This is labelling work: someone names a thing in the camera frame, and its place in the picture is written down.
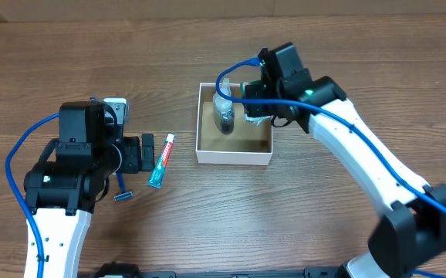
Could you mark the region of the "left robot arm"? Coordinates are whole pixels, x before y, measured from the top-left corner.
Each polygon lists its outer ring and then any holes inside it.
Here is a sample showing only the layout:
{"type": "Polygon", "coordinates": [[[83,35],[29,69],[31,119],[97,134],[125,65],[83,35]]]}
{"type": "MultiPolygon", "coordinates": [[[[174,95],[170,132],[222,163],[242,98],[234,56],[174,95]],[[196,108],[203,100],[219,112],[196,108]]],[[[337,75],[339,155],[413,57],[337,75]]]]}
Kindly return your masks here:
{"type": "Polygon", "coordinates": [[[64,103],[59,136],[43,150],[24,180],[25,203],[41,238],[28,234],[25,276],[76,277],[95,204],[110,176],[154,169],[154,137],[126,137],[124,98],[64,103]]]}

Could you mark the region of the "blue disposable razor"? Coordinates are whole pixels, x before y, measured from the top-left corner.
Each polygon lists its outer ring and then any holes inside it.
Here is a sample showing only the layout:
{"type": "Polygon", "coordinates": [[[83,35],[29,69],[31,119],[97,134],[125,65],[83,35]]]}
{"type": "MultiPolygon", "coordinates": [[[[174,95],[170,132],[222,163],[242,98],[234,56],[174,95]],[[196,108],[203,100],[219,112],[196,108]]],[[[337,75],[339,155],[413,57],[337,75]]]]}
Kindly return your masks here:
{"type": "Polygon", "coordinates": [[[127,191],[125,187],[125,182],[123,179],[123,175],[121,173],[116,174],[117,182],[120,188],[120,193],[114,196],[116,202],[123,201],[133,197],[132,191],[127,191]]]}

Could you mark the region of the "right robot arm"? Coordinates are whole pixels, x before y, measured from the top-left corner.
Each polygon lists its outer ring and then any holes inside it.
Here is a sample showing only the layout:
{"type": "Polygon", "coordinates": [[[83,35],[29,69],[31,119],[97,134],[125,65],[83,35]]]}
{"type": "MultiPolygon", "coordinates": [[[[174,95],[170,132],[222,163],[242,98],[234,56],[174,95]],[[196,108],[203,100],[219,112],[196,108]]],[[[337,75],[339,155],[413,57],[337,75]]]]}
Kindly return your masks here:
{"type": "Polygon", "coordinates": [[[380,218],[368,250],[335,275],[409,277],[419,265],[446,252],[446,214],[431,204],[446,208],[446,185],[431,186],[396,158],[330,77],[311,77],[292,43],[264,48],[258,59],[261,79],[242,87],[243,98],[287,103],[248,103],[247,115],[297,122],[340,160],[380,218]]]}

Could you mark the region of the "colgate toothpaste tube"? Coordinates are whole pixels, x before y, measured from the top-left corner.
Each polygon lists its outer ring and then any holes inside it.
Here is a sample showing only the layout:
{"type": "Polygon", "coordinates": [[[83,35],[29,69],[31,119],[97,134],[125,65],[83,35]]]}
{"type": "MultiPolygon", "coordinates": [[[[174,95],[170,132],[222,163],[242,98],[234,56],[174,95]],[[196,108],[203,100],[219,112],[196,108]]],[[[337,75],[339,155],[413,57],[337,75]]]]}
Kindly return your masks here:
{"type": "Polygon", "coordinates": [[[161,184],[164,178],[164,174],[167,167],[168,158],[174,144],[174,134],[168,134],[164,142],[164,147],[160,153],[160,157],[155,164],[154,170],[151,173],[151,177],[148,181],[148,185],[154,188],[161,188],[161,184]]]}

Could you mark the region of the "clear soap pump bottle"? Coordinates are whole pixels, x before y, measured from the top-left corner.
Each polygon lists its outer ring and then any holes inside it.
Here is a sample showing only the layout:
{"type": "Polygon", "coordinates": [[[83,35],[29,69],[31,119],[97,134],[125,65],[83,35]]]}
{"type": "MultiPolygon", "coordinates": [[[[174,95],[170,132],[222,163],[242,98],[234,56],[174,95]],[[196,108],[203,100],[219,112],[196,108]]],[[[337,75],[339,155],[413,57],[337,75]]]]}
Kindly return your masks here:
{"type": "Polygon", "coordinates": [[[213,96],[213,118],[216,127],[223,134],[230,134],[234,129],[235,108],[230,100],[226,100],[218,92],[213,96]]]}

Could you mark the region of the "green white soap packet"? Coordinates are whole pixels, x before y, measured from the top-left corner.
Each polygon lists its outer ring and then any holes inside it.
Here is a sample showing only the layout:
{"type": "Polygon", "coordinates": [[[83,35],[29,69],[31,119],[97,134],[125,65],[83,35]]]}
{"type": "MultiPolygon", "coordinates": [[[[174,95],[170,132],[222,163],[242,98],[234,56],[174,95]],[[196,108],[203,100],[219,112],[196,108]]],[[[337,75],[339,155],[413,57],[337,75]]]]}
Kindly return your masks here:
{"type": "MultiPolygon", "coordinates": [[[[248,91],[250,92],[251,89],[259,89],[261,87],[261,82],[260,81],[252,81],[252,82],[244,82],[240,84],[241,90],[242,90],[242,99],[245,98],[245,92],[248,91]]],[[[270,116],[264,116],[264,117],[250,117],[248,115],[248,110],[246,108],[245,105],[243,105],[244,107],[244,118],[246,122],[250,122],[253,123],[254,125],[258,126],[260,125],[262,122],[266,121],[266,120],[270,120],[271,117],[270,116]]]]}

